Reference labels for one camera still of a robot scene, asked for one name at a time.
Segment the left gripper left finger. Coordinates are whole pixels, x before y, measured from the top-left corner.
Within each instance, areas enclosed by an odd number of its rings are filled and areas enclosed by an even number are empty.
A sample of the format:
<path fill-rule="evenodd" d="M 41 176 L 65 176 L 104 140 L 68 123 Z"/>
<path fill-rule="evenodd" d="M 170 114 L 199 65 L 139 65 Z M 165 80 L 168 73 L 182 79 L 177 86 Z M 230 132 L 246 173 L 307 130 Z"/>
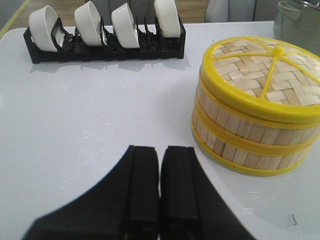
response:
<path fill-rule="evenodd" d="M 159 163 L 153 147 L 130 145 L 114 168 L 67 205 L 34 221 L 25 240 L 156 240 Z"/>

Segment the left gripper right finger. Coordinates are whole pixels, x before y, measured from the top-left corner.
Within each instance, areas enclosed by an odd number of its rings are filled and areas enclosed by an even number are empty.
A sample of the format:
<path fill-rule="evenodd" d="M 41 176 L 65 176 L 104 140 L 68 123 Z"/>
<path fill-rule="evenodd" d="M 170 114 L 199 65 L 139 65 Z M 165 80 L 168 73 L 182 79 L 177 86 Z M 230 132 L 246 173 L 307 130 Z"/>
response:
<path fill-rule="evenodd" d="M 169 146 L 160 174 L 162 240 L 253 240 L 202 169 L 194 148 Z"/>

